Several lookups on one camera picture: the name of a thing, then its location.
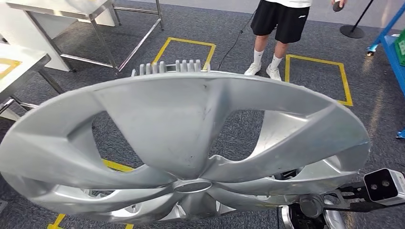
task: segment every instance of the wheel cover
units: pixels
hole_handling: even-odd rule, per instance
[[[208,158],[227,116],[241,109],[265,111],[252,154],[241,161]],[[124,173],[103,164],[91,129],[102,111],[143,166]],[[4,137],[0,171],[50,210],[137,224],[261,210],[322,194],[356,174],[369,148],[350,110],[304,87],[230,73],[166,73],[46,101]],[[270,177],[301,167],[289,180]],[[94,197],[86,189],[114,192]]]

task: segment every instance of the yellow floor marking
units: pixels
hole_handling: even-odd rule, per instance
[[[127,224],[127,226],[125,226],[125,229],[133,229],[134,225],[133,224]]]
[[[47,229],[62,229],[59,227],[59,224],[62,222],[66,214],[59,214],[59,216],[56,218],[55,223],[49,224]]]
[[[216,45],[213,44],[213,43],[199,42],[199,41],[193,41],[193,40],[187,40],[187,39],[181,39],[181,38],[175,38],[175,37],[168,37],[167,38],[166,42],[161,47],[160,51],[158,52],[158,54],[156,55],[156,57],[155,57],[155,59],[153,60],[152,63],[156,63],[156,62],[159,61],[160,57],[163,55],[163,52],[165,51],[165,49],[167,48],[167,46],[169,45],[169,43],[171,41],[210,46],[211,47],[210,52],[208,53],[207,60],[205,61],[204,67],[202,68],[203,70],[207,70],[207,66],[210,63],[210,61],[211,61],[211,59],[212,59],[212,57],[214,55]]]
[[[350,94],[350,89],[349,89],[349,83],[347,82],[347,77],[346,77],[346,72],[344,70],[344,64],[339,63],[339,62],[334,62],[334,61],[327,61],[327,60],[321,60],[321,59],[315,59],[315,58],[310,58],[310,57],[305,57],[305,56],[297,56],[297,55],[292,55],[292,54],[287,54],[286,55],[286,75],[285,75],[285,81],[290,82],[290,62],[291,58],[296,58],[300,60],[305,60],[305,61],[313,61],[313,62],[318,62],[318,63],[325,63],[325,64],[332,64],[336,65],[339,67],[339,70],[341,72],[341,79],[343,82],[343,89],[344,89],[344,94],[346,96],[346,101],[341,101],[337,100],[340,104],[346,105],[346,106],[353,106],[353,101],[352,101],[352,94]]]
[[[117,162],[108,161],[108,160],[105,160],[105,159],[103,159],[103,163],[104,163],[104,165],[106,165],[107,167],[112,168],[112,169],[115,169],[115,170],[118,170],[118,171],[121,171],[121,172],[129,172],[129,171],[134,170],[134,169],[131,168],[131,167],[128,167],[128,166],[119,164],[119,163],[117,163]],[[53,224],[48,224],[47,229],[63,229],[63,228],[60,228],[60,227],[59,227],[59,224],[61,223],[61,221],[64,219],[65,216],[66,216],[66,214],[59,214],[58,217],[57,217],[56,220],[55,220],[55,223],[53,223]],[[125,226],[125,229],[133,229],[133,228],[134,228],[134,225],[133,225],[133,224],[127,224],[127,225]]]
[[[108,161],[108,160],[105,160],[105,159],[103,159],[103,163],[107,167],[116,169],[116,170],[121,171],[121,172],[129,172],[129,171],[134,170],[131,167],[128,167],[128,166],[125,166],[125,165],[122,165],[122,164],[118,164],[117,162]]]

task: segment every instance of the black shorts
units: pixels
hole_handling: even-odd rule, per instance
[[[277,28],[276,40],[284,44],[301,39],[309,7],[291,8],[261,0],[250,27],[257,36],[269,35]]]

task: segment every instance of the person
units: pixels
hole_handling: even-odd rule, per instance
[[[346,1],[340,0],[340,7],[343,7]],[[288,44],[301,39],[311,3],[312,0],[260,0],[251,23],[256,35],[254,60],[245,75],[255,75],[260,71],[268,36],[277,29],[273,60],[266,68],[266,73],[271,79],[281,81],[278,65],[286,54]]]

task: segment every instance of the metal table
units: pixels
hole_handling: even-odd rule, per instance
[[[24,10],[27,14],[31,17],[32,21],[38,26],[38,28],[44,33],[46,39],[49,43],[55,48],[55,50],[59,53],[60,56],[68,59],[89,62],[93,64],[98,64],[105,67],[115,68],[119,72],[125,67],[125,65],[129,62],[129,60],[134,56],[134,54],[138,51],[140,46],[143,42],[147,39],[150,33],[160,24],[161,29],[163,30],[163,23],[160,13],[160,4],[159,0],[156,0],[157,11],[150,11],[150,10],[140,10],[140,9],[131,9],[131,8],[124,8],[124,7],[115,7],[114,0],[9,0],[7,4],[11,8]],[[95,21],[96,17],[101,14],[106,9],[112,9],[114,13],[112,14],[114,20],[121,24],[117,10],[125,10],[125,11],[132,11],[132,12],[141,12],[141,13],[149,13],[149,14],[157,14],[158,19],[156,20],[155,24],[151,27],[151,29],[146,33],[146,35],[142,38],[139,44],[132,50],[130,55],[124,60],[121,65],[117,65],[114,57],[111,54],[109,47],[107,46],[101,32],[98,29],[97,23]],[[84,19],[90,20],[93,28],[96,32],[98,39],[101,42],[101,45],[106,51],[108,59],[110,63],[103,63],[99,61],[94,61],[78,56],[72,56],[68,54],[64,54],[61,50],[56,46],[56,44],[52,41],[52,39],[46,34],[45,30],[41,27],[40,23],[31,15],[31,12],[37,13],[45,13],[50,15],[62,16],[62,17],[69,17],[69,18],[76,18],[76,19]],[[70,70],[73,70],[71,65],[66,62],[66,65],[69,66]]]
[[[64,92],[58,83],[43,70],[50,59],[49,55],[42,51],[0,43],[0,102],[11,97],[0,108],[0,114],[13,102],[17,102],[27,109],[36,107],[33,104],[22,102],[13,95],[34,73],[39,73],[59,94]]]

